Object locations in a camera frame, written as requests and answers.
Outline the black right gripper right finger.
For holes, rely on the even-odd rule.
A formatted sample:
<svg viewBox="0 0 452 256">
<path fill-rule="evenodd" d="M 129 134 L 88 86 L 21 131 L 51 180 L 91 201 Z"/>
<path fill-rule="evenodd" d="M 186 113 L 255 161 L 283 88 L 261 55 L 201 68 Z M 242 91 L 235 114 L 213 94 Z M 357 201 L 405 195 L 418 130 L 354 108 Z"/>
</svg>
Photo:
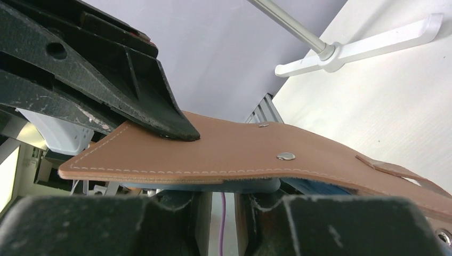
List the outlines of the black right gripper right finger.
<svg viewBox="0 0 452 256">
<path fill-rule="evenodd" d="M 400 197 L 236 195 L 236 225 L 240 255 L 445 255 Z"/>
</svg>

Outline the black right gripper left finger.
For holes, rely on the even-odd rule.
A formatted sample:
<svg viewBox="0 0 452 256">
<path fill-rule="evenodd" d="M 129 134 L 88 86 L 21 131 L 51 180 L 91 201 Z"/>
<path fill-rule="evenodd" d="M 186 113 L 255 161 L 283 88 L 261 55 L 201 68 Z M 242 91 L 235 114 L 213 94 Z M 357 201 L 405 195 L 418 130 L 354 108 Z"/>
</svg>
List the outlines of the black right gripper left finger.
<svg viewBox="0 0 452 256">
<path fill-rule="evenodd" d="M 1 255 L 200 255 L 201 193 L 35 196 L 1 223 Z"/>
</svg>

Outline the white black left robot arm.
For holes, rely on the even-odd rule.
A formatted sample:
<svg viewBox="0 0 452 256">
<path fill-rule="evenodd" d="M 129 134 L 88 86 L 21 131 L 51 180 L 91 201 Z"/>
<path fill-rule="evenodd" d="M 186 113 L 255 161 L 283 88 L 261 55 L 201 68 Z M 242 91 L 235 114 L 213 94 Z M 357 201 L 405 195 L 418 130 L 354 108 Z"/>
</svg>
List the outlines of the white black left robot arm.
<svg viewBox="0 0 452 256">
<path fill-rule="evenodd" d="M 86 2 L 1 1 L 1 116 L 70 156 L 125 121 L 198 140 L 157 56 L 146 34 Z"/>
</svg>

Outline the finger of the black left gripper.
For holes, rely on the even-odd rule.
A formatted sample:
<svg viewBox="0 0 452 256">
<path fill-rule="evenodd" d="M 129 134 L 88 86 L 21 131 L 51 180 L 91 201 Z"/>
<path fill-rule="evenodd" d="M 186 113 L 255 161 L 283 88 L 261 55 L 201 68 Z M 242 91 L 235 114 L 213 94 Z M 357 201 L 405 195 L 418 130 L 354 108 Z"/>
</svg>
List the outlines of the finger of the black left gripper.
<svg viewBox="0 0 452 256">
<path fill-rule="evenodd" d="M 131 121 L 164 138 L 198 140 L 157 56 L 146 34 L 83 1 L 1 1 L 1 70 L 117 127 Z"/>
<path fill-rule="evenodd" d="M 15 74 L 1 70 L 1 105 L 29 110 L 109 134 L 117 122 Z"/>
</svg>

